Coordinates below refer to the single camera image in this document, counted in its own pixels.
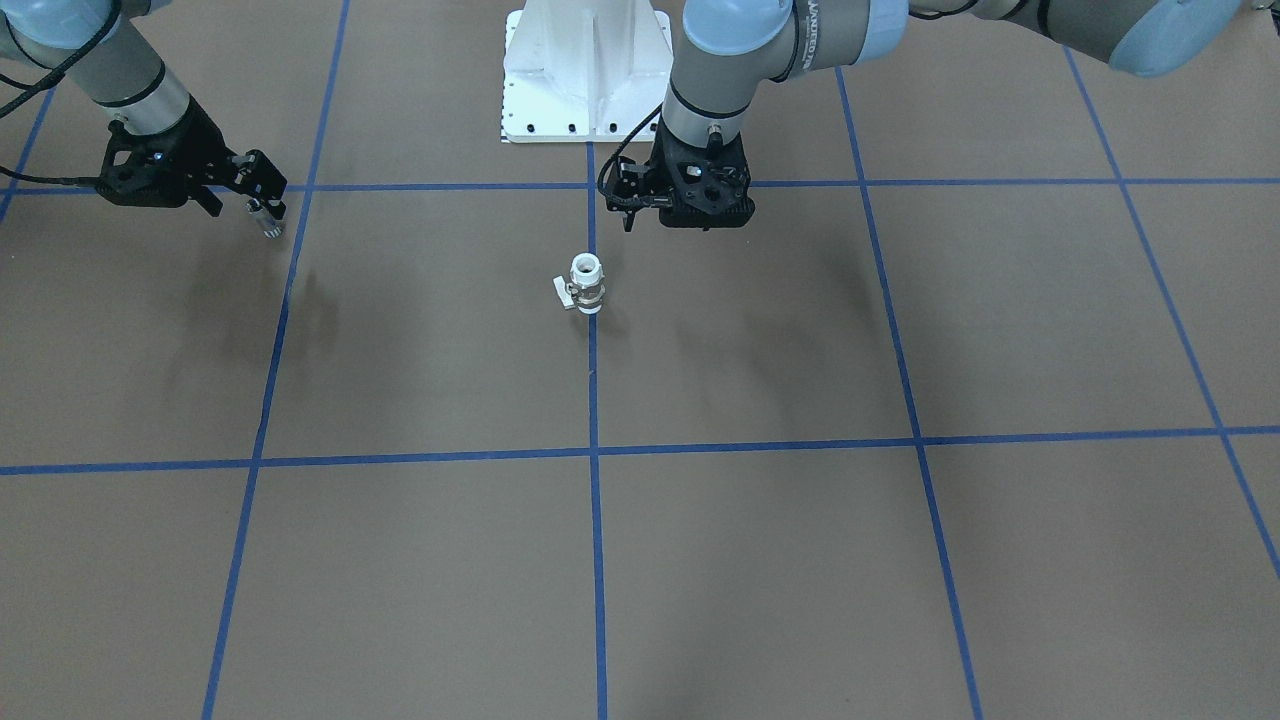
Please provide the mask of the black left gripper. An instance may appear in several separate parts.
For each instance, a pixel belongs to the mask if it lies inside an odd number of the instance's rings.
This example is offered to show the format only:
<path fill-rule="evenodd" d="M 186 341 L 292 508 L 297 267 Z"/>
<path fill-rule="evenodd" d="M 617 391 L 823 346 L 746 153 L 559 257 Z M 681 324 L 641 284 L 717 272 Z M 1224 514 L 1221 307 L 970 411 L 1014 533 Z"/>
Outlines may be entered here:
<path fill-rule="evenodd" d="M 650 163 L 655 170 L 652 192 L 667 204 L 659 223 L 675 229 L 736 229 L 746 225 L 755 204 L 749 196 L 750 169 L 742 138 L 696 147 L 669 128 L 657 131 Z"/>

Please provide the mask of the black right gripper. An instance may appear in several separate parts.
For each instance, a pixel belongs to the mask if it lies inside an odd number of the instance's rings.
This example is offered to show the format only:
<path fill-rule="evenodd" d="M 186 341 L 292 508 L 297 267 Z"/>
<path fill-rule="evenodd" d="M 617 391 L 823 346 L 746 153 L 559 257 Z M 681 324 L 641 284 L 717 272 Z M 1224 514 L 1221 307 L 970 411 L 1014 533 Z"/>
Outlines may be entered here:
<path fill-rule="evenodd" d="M 138 136 L 122 120 L 108 126 L 96 192 L 124 208 L 180 208 L 195 200 L 220 209 L 210 187 L 256 200 L 273 219 L 285 217 L 287 178 L 261 150 L 237 155 L 211 117 L 191 99 L 180 119 L 155 135 Z"/>

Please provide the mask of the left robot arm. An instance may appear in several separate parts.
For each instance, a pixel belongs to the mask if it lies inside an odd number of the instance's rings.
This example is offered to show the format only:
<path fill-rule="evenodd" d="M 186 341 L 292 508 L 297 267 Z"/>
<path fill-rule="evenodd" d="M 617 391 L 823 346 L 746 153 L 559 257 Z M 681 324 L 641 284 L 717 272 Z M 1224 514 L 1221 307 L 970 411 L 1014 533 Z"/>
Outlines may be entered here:
<path fill-rule="evenodd" d="M 745 225 L 754 202 L 741 131 L 763 82 L 852 67 L 892 53 L 910 19 L 974 15 L 1019 26 L 1140 78 L 1165 76 L 1202 53 L 1236 1 L 689 1 L 640 170 L 618 178 L 668 228 Z"/>

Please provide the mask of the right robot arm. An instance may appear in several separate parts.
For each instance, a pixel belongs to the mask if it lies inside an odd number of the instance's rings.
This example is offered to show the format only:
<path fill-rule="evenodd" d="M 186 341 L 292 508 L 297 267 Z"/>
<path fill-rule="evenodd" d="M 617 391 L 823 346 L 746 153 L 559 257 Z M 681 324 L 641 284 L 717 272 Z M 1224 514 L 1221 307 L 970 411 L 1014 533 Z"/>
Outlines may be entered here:
<path fill-rule="evenodd" d="M 122 208 L 198 204 L 221 213 L 216 188 L 244 197 L 262 233 L 284 228 L 287 178 L 257 149 L 236 152 L 177 73 L 134 27 L 156 1 L 5 1 L 3 55 L 40 68 L 18 83 L 3 111 L 14 111 L 69 79 L 109 119 L 110 138 L 95 176 L 58 177 L 55 184 L 88 188 Z"/>

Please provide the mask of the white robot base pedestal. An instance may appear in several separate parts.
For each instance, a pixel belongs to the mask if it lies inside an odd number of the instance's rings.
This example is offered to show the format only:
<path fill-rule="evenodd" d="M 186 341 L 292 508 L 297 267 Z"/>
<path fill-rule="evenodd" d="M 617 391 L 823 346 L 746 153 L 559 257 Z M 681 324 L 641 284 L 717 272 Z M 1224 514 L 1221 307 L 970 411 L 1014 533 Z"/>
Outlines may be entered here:
<path fill-rule="evenodd" d="M 507 143 L 620 142 L 666 97 L 672 19 L 649 1 L 526 1 L 504 28 Z"/>

